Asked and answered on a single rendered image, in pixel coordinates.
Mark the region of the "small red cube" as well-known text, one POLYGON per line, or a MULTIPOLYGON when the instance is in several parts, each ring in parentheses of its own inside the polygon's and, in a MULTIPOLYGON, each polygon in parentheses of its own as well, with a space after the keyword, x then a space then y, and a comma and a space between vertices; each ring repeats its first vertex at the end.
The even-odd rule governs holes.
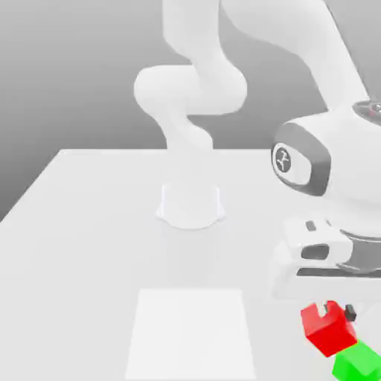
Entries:
POLYGON ((357 343, 352 323, 336 301, 327 301, 320 316, 316 304, 301 310, 304 335, 325 357, 330 357, 357 343))

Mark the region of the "small green cube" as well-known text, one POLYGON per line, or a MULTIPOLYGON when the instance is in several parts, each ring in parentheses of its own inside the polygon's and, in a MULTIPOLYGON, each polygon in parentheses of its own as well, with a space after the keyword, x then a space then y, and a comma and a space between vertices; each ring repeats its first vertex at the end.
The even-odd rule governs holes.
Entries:
POLYGON ((381 355, 359 340, 336 354, 332 375, 338 381, 381 381, 381 355))

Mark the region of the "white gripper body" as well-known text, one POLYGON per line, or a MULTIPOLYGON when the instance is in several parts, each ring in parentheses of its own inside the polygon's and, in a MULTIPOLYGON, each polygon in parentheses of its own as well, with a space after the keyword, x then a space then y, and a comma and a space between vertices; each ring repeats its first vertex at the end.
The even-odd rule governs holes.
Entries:
POLYGON ((381 269, 361 274, 324 261, 297 260, 280 244, 270 261, 270 292, 278 300, 381 303, 381 269))

